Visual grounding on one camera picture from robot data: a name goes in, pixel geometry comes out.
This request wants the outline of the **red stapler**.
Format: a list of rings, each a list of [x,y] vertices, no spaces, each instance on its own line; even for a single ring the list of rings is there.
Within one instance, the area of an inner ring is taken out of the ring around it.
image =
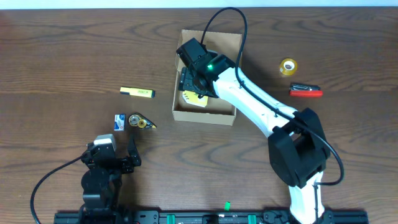
[[[323,96],[323,91],[317,85],[292,83],[290,85],[289,95],[294,97],[319,98]]]

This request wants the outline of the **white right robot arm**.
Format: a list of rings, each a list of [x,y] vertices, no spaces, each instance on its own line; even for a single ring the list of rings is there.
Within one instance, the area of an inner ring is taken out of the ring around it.
[[[319,221],[324,212],[321,179],[332,148],[317,114],[277,101],[223,54],[178,50],[177,55],[183,62],[179,90],[225,100],[247,116],[268,139],[271,167],[289,186],[293,219]]]

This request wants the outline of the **yellow sticky note pad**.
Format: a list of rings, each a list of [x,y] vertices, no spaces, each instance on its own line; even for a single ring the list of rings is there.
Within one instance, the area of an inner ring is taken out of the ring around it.
[[[193,91],[183,91],[182,98],[184,101],[190,105],[199,106],[199,107],[206,107],[208,104],[208,97],[203,96],[199,98],[199,94]]]

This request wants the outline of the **cardboard box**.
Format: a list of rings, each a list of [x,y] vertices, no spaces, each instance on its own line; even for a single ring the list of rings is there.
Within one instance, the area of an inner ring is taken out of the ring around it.
[[[203,43],[208,50],[214,50],[235,60],[242,41],[241,34],[224,32],[206,32]],[[194,123],[222,124],[231,126],[236,118],[236,107],[219,98],[208,98],[205,107],[188,104],[183,99],[183,92],[178,89],[180,74],[185,66],[179,56],[175,57],[177,69],[172,114],[176,121]]]

